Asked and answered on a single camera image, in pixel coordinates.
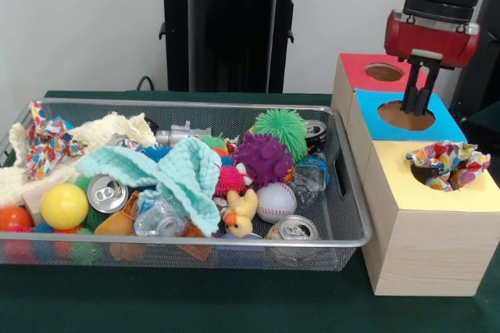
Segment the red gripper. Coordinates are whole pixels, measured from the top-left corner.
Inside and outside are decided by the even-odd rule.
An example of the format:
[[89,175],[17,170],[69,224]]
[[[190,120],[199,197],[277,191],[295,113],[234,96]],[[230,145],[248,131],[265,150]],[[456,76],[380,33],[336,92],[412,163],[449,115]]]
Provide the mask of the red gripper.
[[[435,59],[446,68],[463,68],[480,40],[476,23],[448,23],[393,10],[387,18],[384,48],[400,59],[413,56]],[[420,64],[411,63],[402,100],[402,111],[424,115],[438,78],[439,67],[430,67],[425,85],[418,91]]]

